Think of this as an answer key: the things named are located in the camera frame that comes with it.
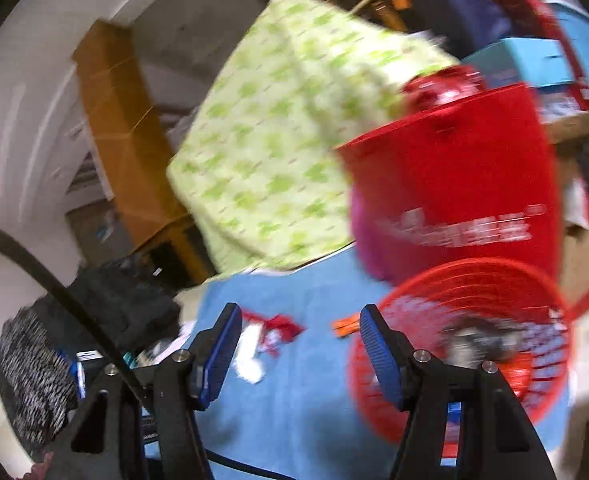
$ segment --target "blue mat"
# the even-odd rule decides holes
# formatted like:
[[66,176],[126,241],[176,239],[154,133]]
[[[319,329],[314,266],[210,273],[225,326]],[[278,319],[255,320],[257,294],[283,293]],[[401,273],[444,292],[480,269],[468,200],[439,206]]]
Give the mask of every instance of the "blue mat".
[[[306,330],[276,359],[261,355],[260,383],[230,369],[219,399],[196,413],[204,446],[298,480],[387,478],[396,446],[373,434],[356,411],[346,379],[351,338],[335,337],[331,323],[389,290],[363,272],[353,248],[293,274],[238,274],[211,283],[194,334],[210,328],[228,301],[266,317],[287,314]],[[567,412],[565,391],[537,428],[546,449],[561,443]],[[146,446],[146,455],[158,458],[158,445]],[[212,471],[217,480],[251,478],[218,464]]]

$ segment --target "laundry basket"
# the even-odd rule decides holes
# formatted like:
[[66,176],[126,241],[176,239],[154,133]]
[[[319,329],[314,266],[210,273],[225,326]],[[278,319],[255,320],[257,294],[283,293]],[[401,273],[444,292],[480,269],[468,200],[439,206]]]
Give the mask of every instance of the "laundry basket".
[[[404,332],[414,348],[440,358],[441,330],[458,317],[516,321],[524,330],[520,350],[529,352],[532,365],[520,399],[533,423],[543,418],[564,387],[572,349],[567,306],[554,283],[534,267],[502,258],[458,260],[402,283],[378,308],[388,325]],[[399,412],[383,397],[360,335],[351,349],[349,383],[373,430],[399,442],[408,413]],[[457,434],[446,431],[445,458],[456,457]]]

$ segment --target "yellow-green fabric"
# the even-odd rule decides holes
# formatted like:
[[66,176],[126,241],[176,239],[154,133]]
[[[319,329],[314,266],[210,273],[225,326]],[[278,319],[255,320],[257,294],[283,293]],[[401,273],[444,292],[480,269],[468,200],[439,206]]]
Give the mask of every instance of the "yellow-green fabric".
[[288,269],[350,243],[332,148],[399,115],[399,89],[456,60],[320,0],[272,0],[168,168],[224,274]]

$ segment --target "red tote bag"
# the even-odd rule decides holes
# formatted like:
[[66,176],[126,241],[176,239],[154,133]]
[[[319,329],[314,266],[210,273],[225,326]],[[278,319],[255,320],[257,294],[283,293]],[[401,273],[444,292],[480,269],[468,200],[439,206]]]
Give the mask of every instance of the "red tote bag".
[[394,283],[475,256],[557,277],[553,148],[524,84],[387,124],[337,148]]

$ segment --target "screw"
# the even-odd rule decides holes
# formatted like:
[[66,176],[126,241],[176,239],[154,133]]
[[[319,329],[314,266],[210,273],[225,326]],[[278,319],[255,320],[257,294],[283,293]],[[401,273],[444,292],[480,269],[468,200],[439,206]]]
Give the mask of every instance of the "screw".
[[117,375],[117,373],[119,373],[119,370],[117,370],[116,366],[114,366],[112,363],[110,363],[109,365],[106,365],[105,368],[103,368],[103,371],[106,373],[106,375]]
[[488,374],[496,374],[498,371],[498,366],[494,361],[484,361],[481,365]]
[[420,363],[427,363],[432,358],[432,354],[427,350],[417,350],[412,354],[412,357]]
[[181,348],[176,352],[172,352],[172,361],[177,363],[182,363],[183,361],[187,361],[188,357],[190,357],[190,352],[185,348]]

